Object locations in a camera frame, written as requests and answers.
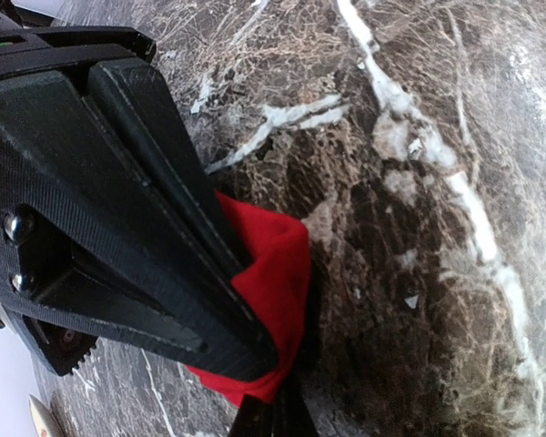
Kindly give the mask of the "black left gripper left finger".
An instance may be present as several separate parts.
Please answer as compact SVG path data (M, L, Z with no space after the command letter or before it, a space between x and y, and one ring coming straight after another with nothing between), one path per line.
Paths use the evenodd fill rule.
M271 437L273 406L250 395L245 395L238 408L228 437Z

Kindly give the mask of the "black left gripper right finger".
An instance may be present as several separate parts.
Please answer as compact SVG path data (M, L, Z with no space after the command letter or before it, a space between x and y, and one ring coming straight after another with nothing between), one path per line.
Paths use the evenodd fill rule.
M287 377L278 392L275 437L319 437L295 377Z

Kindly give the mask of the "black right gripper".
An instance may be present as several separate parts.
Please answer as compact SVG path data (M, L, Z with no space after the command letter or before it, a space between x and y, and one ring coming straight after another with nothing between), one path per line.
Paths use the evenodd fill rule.
M76 82L98 61L138 57L152 61L152 38L121 26L34 27L0 25L0 81L55 70ZM58 376L66 376L96 346L96 337L7 309L0 300L0 330L8 328Z

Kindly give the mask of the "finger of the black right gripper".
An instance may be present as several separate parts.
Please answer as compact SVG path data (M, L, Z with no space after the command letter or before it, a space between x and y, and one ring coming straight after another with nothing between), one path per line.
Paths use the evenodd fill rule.
M163 76L144 61L106 61L90 69L87 88L220 271L232 278L247 268L251 257L219 204Z
M241 381L278 364L264 324L88 91L0 81L0 300L9 310Z

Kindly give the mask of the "red Santa Christmas sock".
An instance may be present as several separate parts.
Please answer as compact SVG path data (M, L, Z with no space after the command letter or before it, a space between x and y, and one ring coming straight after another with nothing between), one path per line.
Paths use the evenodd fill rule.
M309 235L291 216L268 211L216 193L228 220L253 263L232 280L240 296L268 329L278 351L278 365L255 381L238 381L190 366L200 382L235 406L246 395L274 402L293 369L305 335L311 279Z

